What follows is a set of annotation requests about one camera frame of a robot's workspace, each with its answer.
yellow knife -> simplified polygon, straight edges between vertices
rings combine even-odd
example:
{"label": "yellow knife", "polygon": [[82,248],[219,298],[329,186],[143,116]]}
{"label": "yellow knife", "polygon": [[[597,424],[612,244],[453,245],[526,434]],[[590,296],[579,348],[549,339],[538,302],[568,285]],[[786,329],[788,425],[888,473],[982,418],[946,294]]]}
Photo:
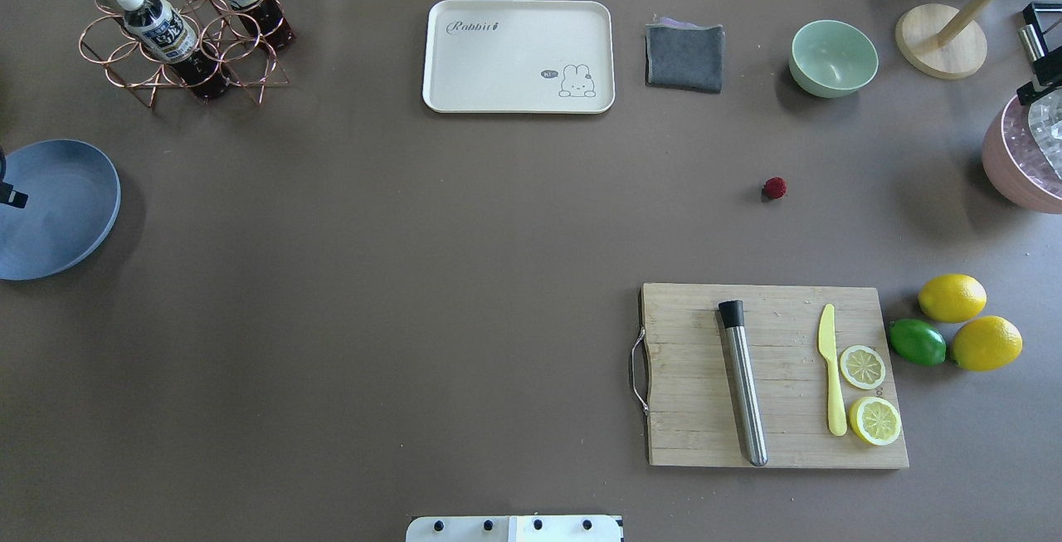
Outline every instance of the yellow knife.
{"label": "yellow knife", "polygon": [[834,304],[822,308],[819,321],[819,354],[826,360],[826,422],[834,436],[844,436],[849,425],[844,421],[844,397],[841,395],[841,375],[837,372],[837,337],[834,335]]}

folded cloth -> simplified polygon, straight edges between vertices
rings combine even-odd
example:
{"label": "folded cloth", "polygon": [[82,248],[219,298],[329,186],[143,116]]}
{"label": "folded cloth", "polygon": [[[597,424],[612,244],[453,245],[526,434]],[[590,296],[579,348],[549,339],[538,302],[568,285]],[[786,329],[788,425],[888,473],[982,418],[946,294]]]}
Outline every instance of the folded cloth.
{"label": "folded cloth", "polygon": [[661,17],[646,24],[646,83],[720,92],[723,88],[723,27]]}

green bowl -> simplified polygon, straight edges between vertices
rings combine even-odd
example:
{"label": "green bowl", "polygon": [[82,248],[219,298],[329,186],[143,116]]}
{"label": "green bowl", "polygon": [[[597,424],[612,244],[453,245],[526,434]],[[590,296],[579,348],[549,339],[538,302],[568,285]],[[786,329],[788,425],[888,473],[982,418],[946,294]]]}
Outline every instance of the green bowl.
{"label": "green bowl", "polygon": [[847,23],[812,21],[793,36],[789,72],[811,95],[847,96],[877,73],[877,51],[863,32]]}

red berry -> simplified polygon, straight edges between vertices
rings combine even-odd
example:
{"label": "red berry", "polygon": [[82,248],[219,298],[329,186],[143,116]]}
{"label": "red berry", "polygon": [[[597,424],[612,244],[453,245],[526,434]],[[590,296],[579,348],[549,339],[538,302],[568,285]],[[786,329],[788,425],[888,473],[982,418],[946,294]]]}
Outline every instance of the red berry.
{"label": "red berry", "polygon": [[764,184],[764,196],[769,199],[778,199],[786,194],[786,180],[782,177],[771,177]]}

cutting board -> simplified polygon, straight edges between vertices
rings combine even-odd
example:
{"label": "cutting board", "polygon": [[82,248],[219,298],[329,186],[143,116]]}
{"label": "cutting board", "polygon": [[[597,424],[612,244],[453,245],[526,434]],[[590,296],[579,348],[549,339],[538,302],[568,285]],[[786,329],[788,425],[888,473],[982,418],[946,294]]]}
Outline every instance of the cutting board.
{"label": "cutting board", "polygon": [[836,437],[826,426],[826,363],[817,336],[827,303],[837,308],[838,354],[867,345],[886,363],[885,383],[876,390],[857,389],[842,377],[845,410],[869,395],[900,409],[876,289],[661,283],[641,288],[650,463],[752,467],[741,454],[740,413],[719,319],[719,303],[730,300],[744,302],[767,468],[908,467],[903,435],[892,444],[874,446],[851,427]]}

